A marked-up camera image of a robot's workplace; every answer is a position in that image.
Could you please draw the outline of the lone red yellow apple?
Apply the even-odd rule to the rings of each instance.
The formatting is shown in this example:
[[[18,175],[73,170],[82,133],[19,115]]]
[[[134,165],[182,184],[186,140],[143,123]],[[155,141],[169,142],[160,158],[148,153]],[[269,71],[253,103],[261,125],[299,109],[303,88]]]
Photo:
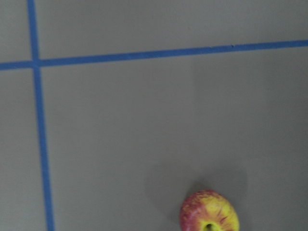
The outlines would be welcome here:
[[[187,197],[180,208],[182,231],[238,231],[240,222],[233,205],[213,190]]]

